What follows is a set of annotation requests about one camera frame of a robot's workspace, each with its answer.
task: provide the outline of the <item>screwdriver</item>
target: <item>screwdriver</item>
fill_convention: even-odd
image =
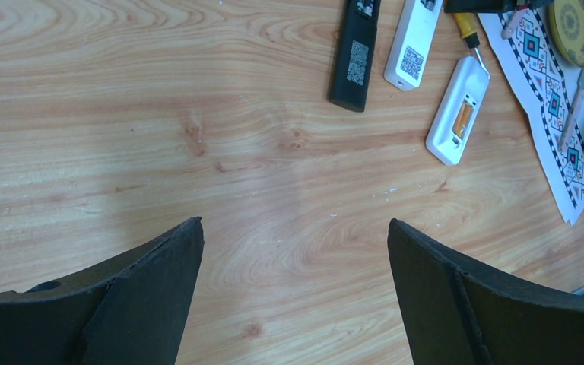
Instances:
[[[462,38],[467,47],[475,51],[475,55],[480,62],[480,66],[489,73],[486,67],[484,67],[484,62],[482,62],[482,57],[480,57],[480,51],[478,47],[480,46],[480,39],[478,39],[478,31],[475,29],[475,23],[471,14],[469,13],[453,13],[453,19],[455,23],[458,24],[458,29],[460,30],[460,38]]]

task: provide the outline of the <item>yellow round lid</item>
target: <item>yellow round lid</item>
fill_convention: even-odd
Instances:
[[[548,14],[556,47],[567,61],[584,68],[584,0],[554,0]]]

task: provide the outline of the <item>qr code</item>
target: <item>qr code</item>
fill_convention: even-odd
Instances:
[[[404,58],[402,59],[399,68],[409,74],[415,80],[419,80],[422,64],[424,64],[424,57],[422,57],[421,54],[415,52],[415,50],[411,47],[407,46],[406,52],[404,52]]]
[[[351,61],[348,64],[349,81],[363,86],[363,77],[366,74],[366,62],[368,61],[368,46],[353,40],[351,48]]]

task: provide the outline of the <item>geometric pattern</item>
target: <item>geometric pattern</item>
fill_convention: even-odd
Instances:
[[[584,198],[583,138],[579,127],[575,127],[567,152],[565,154],[558,152],[560,133],[570,110],[565,77],[554,51],[549,47],[551,43],[541,16],[536,10],[527,12],[529,13],[527,15],[533,13],[534,17],[527,15],[523,17],[515,34],[508,39],[509,45],[532,92],[541,104],[547,141],[575,208],[578,205],[577,201]],[[498,17],[503,26],[509,20],[503,14],[498,14]]]

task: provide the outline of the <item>wood grain surface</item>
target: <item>wood grain surface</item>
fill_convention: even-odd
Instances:
[[[584,284],[487,40],[491,86],[457,167],[424,145],[467,51],[440,17],[422,85],[326,101],[343,2],[0,0],[0,291],[27,290],[202,216],[178,364],[410,363],[386,250],[396,217],[561,290]]]

